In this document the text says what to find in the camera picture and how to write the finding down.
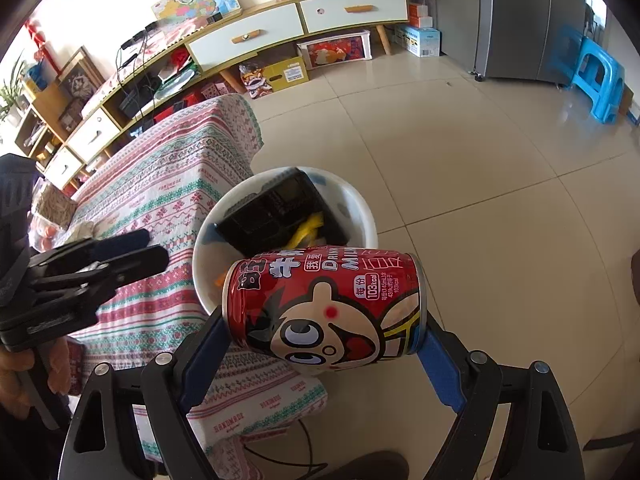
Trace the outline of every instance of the refrigerator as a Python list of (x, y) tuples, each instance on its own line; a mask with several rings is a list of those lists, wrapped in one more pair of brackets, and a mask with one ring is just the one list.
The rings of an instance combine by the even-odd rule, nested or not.
[(436, 0), (441, 50), (476, 79), (569, 84), (586, 0)]

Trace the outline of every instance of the wooden cabinet leg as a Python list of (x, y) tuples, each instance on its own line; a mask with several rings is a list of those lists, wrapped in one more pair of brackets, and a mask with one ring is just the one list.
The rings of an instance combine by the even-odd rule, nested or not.
[(382, 46), (385, 48), (385, 54), (391, 56), (391, 45), (389, 45), (389, 39), (386, 36), (386, 30), (384, 25), (376, 25), (376, 30), (378, 31), (378, 35), (380, 36), (380, 41), (382, 42)]
[(244, 85), (241, 82), (239, 82), (238, 79), (236, 79), (236, 77), (231, 73), (231, 71), (228, 68), (221, 70), (220, 75), (239, 94), (244, 94), (246, 92), (246, 88), (244, 87)]

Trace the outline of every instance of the bag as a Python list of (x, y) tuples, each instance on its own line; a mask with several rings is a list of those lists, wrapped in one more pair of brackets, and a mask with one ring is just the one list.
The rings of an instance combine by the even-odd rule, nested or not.
[(238, 0), (160, 0), (151, 10), (164, 24), (177, 24), (198, 16), (223, 16), (239, 9)]

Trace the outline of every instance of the human hand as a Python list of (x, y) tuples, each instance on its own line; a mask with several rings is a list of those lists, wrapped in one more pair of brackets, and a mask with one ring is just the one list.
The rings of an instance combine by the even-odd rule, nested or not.
[[(0, 346), (0, 404), (20, 420), (27, 418), (33, 402), (15, 373), (30, 370), (33, 364), (33, 351), (24, 350), (14, 354)], [(49, 365), (49, 389), (54, 393), (66, 395), (71, 387), (71, 366), (65, 338), (57, 339), (51, 347)]]

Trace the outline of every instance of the can lid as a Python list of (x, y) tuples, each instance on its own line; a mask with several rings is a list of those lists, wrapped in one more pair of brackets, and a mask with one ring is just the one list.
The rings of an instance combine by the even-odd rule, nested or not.
[(238, 264), (241, 262), (242, 260), (238, 260), (236, 262), (233, 262), (233, 264), (231, 265), (231, 267), (229, 267), (229, 270), (226, 272), (226, 277), (225, 277), (225, 284), (222, 286), (222, 317), (225, 320), (225, 323), (227, 326), (229, 326), (229, 320), (226, 316), (226, 300), (228, 298), (228, 291), (229, 291), (229, 282), (231, 281), (231, 275), (234, 273), (234, 269), (238, 266)]
[(422, 268), (422, 264), (418, 260), (418, 257), (413, 253), (407, 253), (411, 256), (411, 259), (414, 261), (415, 273), (418, 277), (418, 298), (420, 301), (420, 327), (418, 332), (418, 337), (414, 348), (409, 352), (409, 355), (415, 354), (422, 345), (424, 344), (424, 339), (427, 336), (427, 277), (424, 273), (424, 269)]

